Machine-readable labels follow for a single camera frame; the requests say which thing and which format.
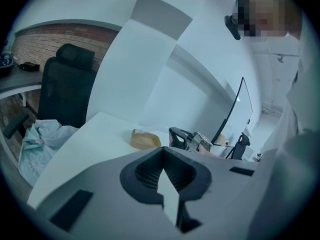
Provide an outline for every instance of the brick wall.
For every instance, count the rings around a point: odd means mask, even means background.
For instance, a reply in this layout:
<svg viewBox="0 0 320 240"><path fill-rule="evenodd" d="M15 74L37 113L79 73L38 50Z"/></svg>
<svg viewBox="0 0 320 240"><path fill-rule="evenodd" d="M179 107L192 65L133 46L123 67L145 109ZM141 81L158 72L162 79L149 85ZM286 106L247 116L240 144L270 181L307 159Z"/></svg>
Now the brick wall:
<svg viewBox="0 0 320 240"><path fill-rule="evenodd" d="M12 53L18 64L32 62L44 70L47 59L56 56L63 44L73 44L95 52L93 70L98 71L118 31L87 24L49 24L19 31Z"/></svg>

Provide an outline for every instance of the white shirt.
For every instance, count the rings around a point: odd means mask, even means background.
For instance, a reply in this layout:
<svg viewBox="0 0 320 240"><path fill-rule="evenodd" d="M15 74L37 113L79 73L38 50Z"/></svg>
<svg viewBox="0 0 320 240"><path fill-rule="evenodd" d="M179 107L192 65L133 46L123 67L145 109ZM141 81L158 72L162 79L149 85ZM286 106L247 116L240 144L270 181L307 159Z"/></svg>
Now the white shirt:
<svg viewBox="0 0 320 240"><path fill-rule="evenodd" d="M304 13L299 57L297 81L286 95L283 113L261 148L262 153L280 148L287 140L304 131L320 131L320 43Z"/></svg>

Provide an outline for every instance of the headphones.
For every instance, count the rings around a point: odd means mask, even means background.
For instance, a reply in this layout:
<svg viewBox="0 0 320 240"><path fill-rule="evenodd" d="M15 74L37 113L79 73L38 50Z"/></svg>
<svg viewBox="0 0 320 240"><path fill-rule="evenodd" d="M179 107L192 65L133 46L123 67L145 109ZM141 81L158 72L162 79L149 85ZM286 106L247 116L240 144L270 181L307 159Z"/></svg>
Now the headphones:
<svg viewBox="0 0 320 240"><path fill-rule="evenodd" d="M239 30L238 30L238 24L235 22L232 15L231 16L227 15L224 17L224 24L228 28L228 30L231 32L234 39L236 39L236 40L241 39Z"/></svg>

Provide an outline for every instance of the desk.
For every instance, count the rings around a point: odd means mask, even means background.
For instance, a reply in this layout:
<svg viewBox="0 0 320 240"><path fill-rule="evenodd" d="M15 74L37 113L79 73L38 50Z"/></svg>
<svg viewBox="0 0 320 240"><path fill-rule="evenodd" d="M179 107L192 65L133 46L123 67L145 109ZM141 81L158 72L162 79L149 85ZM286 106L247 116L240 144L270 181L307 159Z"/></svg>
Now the desk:
<svg viewBox="0 0 320 240"><path fill-rule="evenodd" d="M13 67L10 74L0 78L0 100L11 95L22 93L23 106L26 106L26 93L41 88L42 73L40 71L26 72ZM11 150L6 142L6 139L0 130L0 143L4 148L5 153L18 167L18 162L11 153Z"/></svg>
<svg viewBox="0 0 320 240"><path fill-rule="evenodd" d="M138 127L103 112L96 114L54 155L37 180L27 203L37 208L48 194L86 168L139 151L130 146L131 132ZM151 133L159 137L163 146L169 145L169 133Z"/></svg>

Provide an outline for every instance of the person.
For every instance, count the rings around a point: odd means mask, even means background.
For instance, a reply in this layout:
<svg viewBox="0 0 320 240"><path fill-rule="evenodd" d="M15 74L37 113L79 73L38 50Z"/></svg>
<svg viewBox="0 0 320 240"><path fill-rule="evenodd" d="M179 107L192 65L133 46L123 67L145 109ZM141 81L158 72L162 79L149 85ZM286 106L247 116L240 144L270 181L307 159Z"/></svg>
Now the person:
<svg viewBox="0 0 320 240"><path fill-rule="evenodd" d="M304 77L307 69L315 68L314 62L320 51L318 36L294 0L236 0L231 17L244 37L259 39L290 35L299 41L299 64L291 89ZM262 153L280 148L290 138L309 130L308 126L312 124L319 126L318 118L317 121L314 118L313 122L308 121L306 110L303 111L298 105L301 101L296 102L298 97L293 97L289 91L286 99L279 122L262 147Z"/></svg>

